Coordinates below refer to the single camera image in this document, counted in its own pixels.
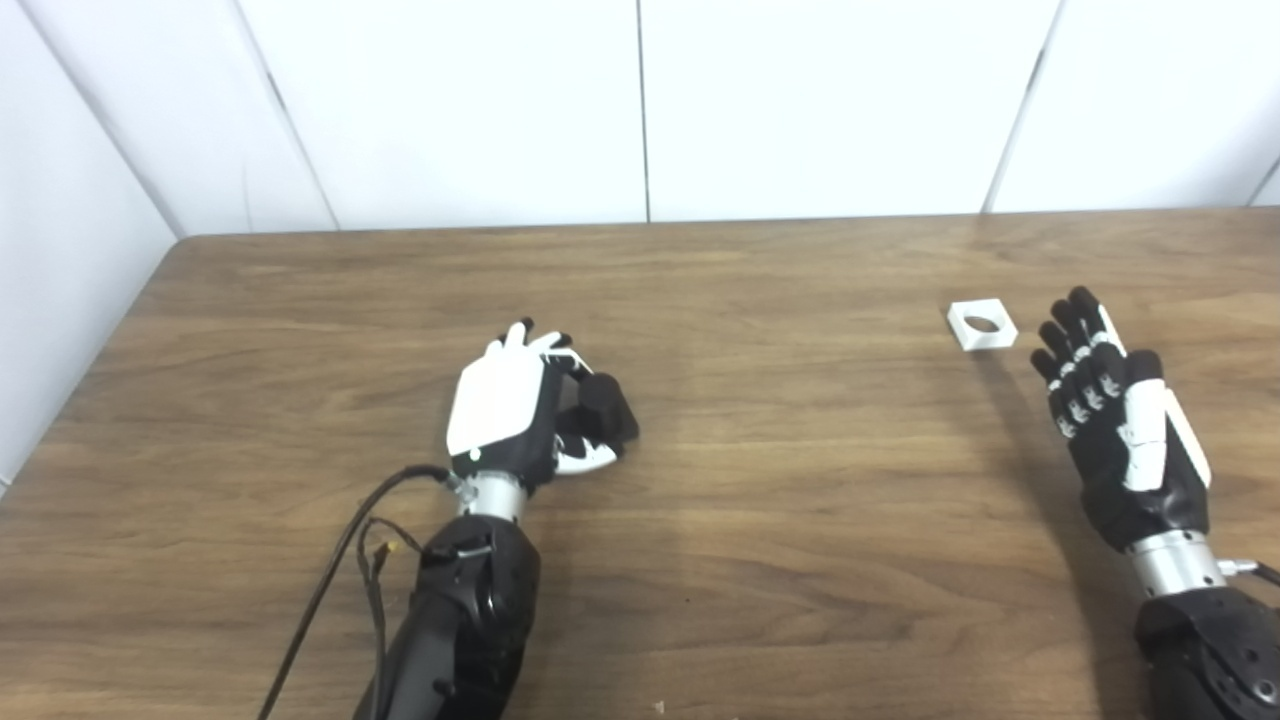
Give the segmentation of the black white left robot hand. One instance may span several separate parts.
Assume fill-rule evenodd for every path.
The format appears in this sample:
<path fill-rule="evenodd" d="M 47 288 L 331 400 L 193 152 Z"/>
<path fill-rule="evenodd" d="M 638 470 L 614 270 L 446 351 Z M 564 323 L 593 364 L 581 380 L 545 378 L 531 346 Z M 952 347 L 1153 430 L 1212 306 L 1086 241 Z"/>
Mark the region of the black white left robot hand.
<path fill-rule="evenodd" d="M 627 436 L 586 416 L 602 375 L 563 332 L 532 338 L 521 318 L 461 373 L 447 424 L 452 471 L 470 479 L 498 473 L 529 495 L 558 475 L 600 470 L 621 460 Z"/>

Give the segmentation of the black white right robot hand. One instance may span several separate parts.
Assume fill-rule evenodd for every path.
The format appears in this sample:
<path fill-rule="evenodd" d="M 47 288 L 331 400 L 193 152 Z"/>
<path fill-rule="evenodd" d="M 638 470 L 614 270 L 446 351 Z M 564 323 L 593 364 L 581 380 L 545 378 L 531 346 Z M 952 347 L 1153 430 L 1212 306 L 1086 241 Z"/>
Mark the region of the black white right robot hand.
<path fill-rule="evenodd" d="M 1030 364 L 1080 475 L 1091 525 L 1119 552 L 1170 532 L 1208 534 L 1212 471 L 1161 356 L 1125 348 L 1084 286 L 1050 314 Z"/>

